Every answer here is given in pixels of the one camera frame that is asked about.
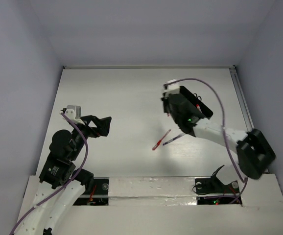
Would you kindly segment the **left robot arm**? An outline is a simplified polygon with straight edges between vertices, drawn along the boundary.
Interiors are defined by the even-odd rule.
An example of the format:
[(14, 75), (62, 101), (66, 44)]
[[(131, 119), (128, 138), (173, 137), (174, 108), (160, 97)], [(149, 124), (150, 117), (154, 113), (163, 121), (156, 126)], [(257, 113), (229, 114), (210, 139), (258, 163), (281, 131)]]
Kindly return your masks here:
[(31, 208), (18, 220), (12, 235), (56, 235), (74, 204), (104, 206), (109, 202), (109, 179), (95, 178), (85, 170), (86, 160), (79, 168), (73, 162), (83, 148), (88, 154), (88, 138), (108, 136), (112, 118), (80, 117), (71, 109), (63, 109), (61, 115), (73, 130), (53, 135)]

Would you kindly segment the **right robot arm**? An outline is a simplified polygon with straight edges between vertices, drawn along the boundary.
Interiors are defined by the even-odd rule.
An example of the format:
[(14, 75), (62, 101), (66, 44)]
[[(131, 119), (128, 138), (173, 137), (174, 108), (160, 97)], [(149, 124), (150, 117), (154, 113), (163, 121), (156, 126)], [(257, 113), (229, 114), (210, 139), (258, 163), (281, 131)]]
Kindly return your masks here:
[(197, 95), (164, 94), (161, 101), (164, 112), (184, 134), (225, 147), (242, 182), (258, 180), (274, 162), (276, 154), (260, 130), (246, 132), (212, 122), (213, 111)]

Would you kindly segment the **blue pen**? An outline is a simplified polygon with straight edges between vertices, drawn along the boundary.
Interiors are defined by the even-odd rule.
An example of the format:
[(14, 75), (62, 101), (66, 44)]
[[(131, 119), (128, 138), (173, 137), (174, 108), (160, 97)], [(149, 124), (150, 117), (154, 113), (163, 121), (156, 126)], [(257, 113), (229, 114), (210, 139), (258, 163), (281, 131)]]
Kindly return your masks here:
[(180, 139), (180, 138), (183, 137), (184, 135), (185, 135), (185, 133), (181, 133), (181, 134), (177, 135), (176, 137), (173, 137), (172, 139), (170, 139), (170, 140), (164, 142), (164, 143), (163, 143), (163, 146), (165, 146), (165, 145), (167, 145), (167, 144), (170, 144), (170, 143), (174, 142), (175, 140)]

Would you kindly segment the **black oblong container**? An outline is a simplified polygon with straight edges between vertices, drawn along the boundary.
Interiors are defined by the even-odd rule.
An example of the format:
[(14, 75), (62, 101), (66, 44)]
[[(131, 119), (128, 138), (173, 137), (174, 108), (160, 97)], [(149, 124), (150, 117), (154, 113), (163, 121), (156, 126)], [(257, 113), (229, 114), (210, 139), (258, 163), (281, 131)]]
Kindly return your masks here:
[(202, 100), (197, 99), (185, 86), (180, 86), (180, 94), (182, 94), (192, 105), (196, 107), (198, 104), (200, 106), (201, 113), (208, 119), (213, 116), (213, 111), (205, 105)]

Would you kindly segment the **silver foil covered beam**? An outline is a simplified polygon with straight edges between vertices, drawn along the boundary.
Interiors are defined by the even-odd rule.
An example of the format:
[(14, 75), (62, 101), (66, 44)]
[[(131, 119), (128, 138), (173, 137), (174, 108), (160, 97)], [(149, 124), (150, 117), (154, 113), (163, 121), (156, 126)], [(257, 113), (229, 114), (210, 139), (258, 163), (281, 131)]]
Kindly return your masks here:
[(193, 177), (111, 177), (109, 206), (195, 206)]

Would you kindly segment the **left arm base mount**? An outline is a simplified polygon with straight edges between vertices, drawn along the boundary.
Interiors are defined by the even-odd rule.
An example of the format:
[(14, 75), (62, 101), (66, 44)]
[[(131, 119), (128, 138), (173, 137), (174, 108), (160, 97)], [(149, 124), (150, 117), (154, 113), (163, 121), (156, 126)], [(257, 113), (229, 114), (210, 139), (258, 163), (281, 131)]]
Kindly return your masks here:
[(74, 202), (74, 206), (109, 205), (109, 178), (94, 178), (92, 185)]

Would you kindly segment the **aluminium rail right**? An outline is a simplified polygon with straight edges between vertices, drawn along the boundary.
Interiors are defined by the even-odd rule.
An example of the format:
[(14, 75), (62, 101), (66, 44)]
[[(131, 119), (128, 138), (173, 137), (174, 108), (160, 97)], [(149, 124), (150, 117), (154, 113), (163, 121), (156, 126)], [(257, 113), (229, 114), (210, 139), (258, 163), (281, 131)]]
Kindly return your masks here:
[(251, 179), (259, 179), (274, 161), (275, 154), (264, 134), (254, 128), (237, 71), (229, 69), (237, 98), (246, 124), (246, 136), (237, 141), (237, 156), (242, 172)]

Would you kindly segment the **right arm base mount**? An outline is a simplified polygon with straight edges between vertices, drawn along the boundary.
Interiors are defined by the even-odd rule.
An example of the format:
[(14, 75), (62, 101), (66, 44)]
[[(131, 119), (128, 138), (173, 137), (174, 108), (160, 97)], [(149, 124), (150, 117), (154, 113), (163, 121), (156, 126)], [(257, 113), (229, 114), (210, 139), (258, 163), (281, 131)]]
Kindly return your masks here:
[(224, 165), (219, 167), (209, 178), (196, 178), (192, 191), (201, 196), (207, 194), (240, 193), (237, 181), (232, 181), (225, 185), (218, 179), (217, 173), (223, 168), (223, 166)]

